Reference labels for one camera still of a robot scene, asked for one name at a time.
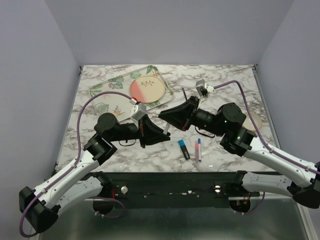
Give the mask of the black marker blue tip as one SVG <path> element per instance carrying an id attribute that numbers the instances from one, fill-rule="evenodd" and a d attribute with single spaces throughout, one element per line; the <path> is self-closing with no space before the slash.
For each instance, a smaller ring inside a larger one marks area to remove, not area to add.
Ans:
<path id="1" fill-rule="evenodd" d="M 179 144 L 179 147 L 180 147 L 180 149 L 181 149 L 181 152 L 182 152 L 184 158 L 185 158 L 186 160 L 189 160 L 189 159 L 190 159 L 190 154 L 189 154 L 189 152 L 188 152 L 188 150 L 187 150 L 187 147 L 186 147 L 186 145 L 185 145 L 184 140 L 183 140 L 183 139 L 179 140 L 179 141 L 178 141 L 178 144 Z"/>

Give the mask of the white pen blue tip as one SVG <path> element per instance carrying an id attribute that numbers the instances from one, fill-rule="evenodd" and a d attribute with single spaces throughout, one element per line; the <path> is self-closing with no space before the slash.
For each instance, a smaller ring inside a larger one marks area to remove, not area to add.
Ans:
<path id="1" fill-rule="evenodd" d="M 200 138 L 198 138 L 198 140 L 197 140 L 197 155 L 198 155 L 198 162 L 200 163 L 202 161 L 201 139 Z"/>

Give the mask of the white pen red tip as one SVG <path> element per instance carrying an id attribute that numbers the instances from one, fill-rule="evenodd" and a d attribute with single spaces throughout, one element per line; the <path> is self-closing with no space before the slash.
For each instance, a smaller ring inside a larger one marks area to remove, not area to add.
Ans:
<path id="1" fill-rule="evenodd" d="M 167 124 L 165 125 L 164 130 L 163 130 L 163 133 L 164 133 L 165 135 L 168 133 L 169 127 L 170 127 L 170 124 L 167 123 Z"/>

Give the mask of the pink pen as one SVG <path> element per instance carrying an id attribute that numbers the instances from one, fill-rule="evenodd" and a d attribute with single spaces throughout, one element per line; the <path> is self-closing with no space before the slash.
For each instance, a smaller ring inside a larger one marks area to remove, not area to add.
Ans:
<path id="1" fill-rule="evenodd" d="M 200 159 L 200 152 L 199 152 L 199 143 L 195 142 L 195 162 L 198 163 Z"/>

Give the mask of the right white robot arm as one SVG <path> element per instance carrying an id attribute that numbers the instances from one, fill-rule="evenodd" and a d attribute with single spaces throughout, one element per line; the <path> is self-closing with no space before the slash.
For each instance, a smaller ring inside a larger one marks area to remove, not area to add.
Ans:
<path id="1" fill-rule="evenodd" d="M 221 137 L 220 145 L 230 154 L 255 160 L 278 175 L 247 172 L 230 183 L 230 191 L 241 196 L 245 192 L 269 192 L 293 198 L 311 208 L 320 207 L 320 165 L 292 156 L 243 127 L 246 115 L 234 103 L 222 105 L 216 114 L 200 109 L 200 100 L 191 96 L 186 102 L 158 115 L 173 127 L 187 131 L 191 125 Z"/>

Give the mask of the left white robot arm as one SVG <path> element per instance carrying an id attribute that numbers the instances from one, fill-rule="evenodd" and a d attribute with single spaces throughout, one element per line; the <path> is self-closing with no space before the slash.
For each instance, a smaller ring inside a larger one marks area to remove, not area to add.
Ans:
<path id="1" fill-rule="evenodd" d="M 117 151 L 113 141 L 139 140 L 141 147 L 145 148 L 170 140 L 168 130 L 156 126 L 147 114 L 143 114 L 137 124 L 120 124 L 113 114 L 104 113 L 98 118 L 94 130 L 95 135 L 69 166 L 35 189 L 25 187 L 20 191 L 22 219 L 27 219 L 37 234 L 49 228 L 49 221 L 56 221 L 55 204 L 63 194 Z"/>

